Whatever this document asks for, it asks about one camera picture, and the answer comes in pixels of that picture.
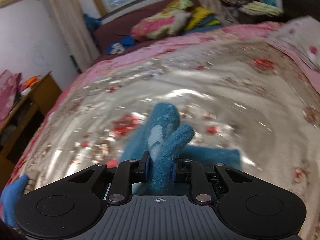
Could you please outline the blue hanging garment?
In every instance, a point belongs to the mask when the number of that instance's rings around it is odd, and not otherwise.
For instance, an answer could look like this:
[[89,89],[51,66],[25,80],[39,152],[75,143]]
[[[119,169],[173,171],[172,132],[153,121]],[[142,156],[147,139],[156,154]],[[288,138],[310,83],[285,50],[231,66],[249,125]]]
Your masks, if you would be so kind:
[[86,27],[90,33],[95,32],[97,29],[101,27],[101,20],[97,18],[93,18],[88,14],[83,14],[84,22]]

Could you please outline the blue cloth at edge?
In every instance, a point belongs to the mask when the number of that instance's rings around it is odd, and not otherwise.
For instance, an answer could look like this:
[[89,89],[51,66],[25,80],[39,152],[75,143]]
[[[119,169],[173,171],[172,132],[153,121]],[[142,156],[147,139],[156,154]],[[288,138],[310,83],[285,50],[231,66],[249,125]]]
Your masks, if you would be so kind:
[[23,195],[24,189],[28,184],[29,177],[24,174],[15,182],[6,186],[1,194],[1,205],[3,209],[3,222],[13,228],[17,227],[14,217],[14,209]]

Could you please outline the yellow green folded blanket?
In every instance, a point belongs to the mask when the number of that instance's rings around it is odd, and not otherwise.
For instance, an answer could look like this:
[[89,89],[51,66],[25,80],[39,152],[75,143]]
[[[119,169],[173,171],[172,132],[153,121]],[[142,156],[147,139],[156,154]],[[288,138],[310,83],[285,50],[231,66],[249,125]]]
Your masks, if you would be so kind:
[[184,30],[190,31],[195,28],[211,27],[220,24],[221,22],[217,19],[215,12],[204,7],[196,7],[192,11]]

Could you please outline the blue clothes pile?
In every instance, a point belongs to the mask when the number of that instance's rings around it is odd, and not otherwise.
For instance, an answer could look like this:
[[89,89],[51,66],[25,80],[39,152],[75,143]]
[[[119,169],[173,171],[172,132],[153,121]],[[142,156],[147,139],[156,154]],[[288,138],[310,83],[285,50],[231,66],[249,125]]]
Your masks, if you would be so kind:
[[119,42],[112,43],[108,46],[106,53],[108,55],[122,54],[125,50],[134,47],[136,44],[135,40],[131,35],[127,35],[122,38]]

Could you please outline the pink floral folded quilt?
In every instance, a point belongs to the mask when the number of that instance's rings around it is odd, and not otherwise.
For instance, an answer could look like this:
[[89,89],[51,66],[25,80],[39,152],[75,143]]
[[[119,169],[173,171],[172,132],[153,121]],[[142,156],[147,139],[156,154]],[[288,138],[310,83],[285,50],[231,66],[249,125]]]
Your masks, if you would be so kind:
[[139,21],[130,35],[136,41],[175,36],[187,25],[194,7],[191,0],[173,0],[162,11]]

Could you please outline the wooden bedside cabinet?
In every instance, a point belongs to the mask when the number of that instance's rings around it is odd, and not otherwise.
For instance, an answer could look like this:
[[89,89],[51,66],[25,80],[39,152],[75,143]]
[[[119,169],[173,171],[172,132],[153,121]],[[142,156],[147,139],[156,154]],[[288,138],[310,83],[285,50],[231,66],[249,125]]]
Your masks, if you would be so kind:
[[48,73],[26,95],[18,98],[5,118],[1,126],[1,189],[4,189],[29,141],[61,93],[51,73]]

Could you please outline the floral satin bedspread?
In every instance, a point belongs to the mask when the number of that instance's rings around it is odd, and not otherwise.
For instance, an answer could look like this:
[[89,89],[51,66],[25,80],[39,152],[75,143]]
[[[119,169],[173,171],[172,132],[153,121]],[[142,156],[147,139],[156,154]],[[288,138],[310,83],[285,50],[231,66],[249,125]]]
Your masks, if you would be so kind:
[[[319,73],[268,43],[282,25],[166,38],[81,74],[6,184],[29,177],[1,239],[319,239]],[[190,146],[238,150],[241,169],[178,158],[187,194],[133,194],[140,159],[120,158],[162,102]]]

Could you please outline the white floral pillow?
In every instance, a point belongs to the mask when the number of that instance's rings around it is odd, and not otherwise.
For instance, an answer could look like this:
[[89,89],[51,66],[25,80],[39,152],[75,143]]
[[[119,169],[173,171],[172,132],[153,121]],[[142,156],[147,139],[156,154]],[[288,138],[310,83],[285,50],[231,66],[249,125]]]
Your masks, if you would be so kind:
[[272,33],[267,41],[297,65],[319,73],[319,21],[313,17],[290,20]]

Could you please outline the light green folded sheets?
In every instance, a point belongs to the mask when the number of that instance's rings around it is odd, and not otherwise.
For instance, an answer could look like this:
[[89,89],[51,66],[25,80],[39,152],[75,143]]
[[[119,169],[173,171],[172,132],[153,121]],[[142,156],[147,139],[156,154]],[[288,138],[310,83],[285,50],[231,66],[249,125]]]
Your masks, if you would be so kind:
[[278,7],[274,7],[272,5],[268,5],[257,1],[253,1],[251,3],[243,5],[240,8],[240,11],[252,16],[280,16],[283,14],[283,11]]

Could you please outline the beige curtain left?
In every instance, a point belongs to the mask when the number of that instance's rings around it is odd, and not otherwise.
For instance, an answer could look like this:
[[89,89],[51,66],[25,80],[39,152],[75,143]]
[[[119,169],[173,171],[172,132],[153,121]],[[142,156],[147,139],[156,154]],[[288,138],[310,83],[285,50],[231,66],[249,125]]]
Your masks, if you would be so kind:
[[78,0],[49,0],[64,39],[82,72],[100,56]]

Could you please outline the maroon sofa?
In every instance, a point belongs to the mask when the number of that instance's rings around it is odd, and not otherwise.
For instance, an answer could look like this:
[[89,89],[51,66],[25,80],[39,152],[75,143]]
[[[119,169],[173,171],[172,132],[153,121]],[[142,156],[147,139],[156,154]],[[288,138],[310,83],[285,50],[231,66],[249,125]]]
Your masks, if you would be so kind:
[[95,41],[99,52],[107,54],[107,49],[112,43],[119,42],[125,36],[131,34],[131,29],[142,19],[153,16],[162,11],[174,0],[163,0],[159,2],[148,2],[146,6],[131,10],[122,16],[116,17],[94,32]]

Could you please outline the teal fuzzy cloth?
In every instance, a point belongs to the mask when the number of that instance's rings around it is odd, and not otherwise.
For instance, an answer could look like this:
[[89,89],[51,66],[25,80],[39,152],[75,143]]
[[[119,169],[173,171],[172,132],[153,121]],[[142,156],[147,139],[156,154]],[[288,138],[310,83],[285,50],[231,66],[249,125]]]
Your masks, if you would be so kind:
[[147,196],[179,196],[188,192],[187,184],[174,183],[172,165],[176,158],[198,161],[204,167],[224,163],[241,169],[240,152],[233,149],[190,146],[194,130],[180,123],[178,109],[166,102],[158,103],[146,122],[126,144],[120,161],[141,159],[148,151],[151,168],[146,183],[134,183],[132,193]]

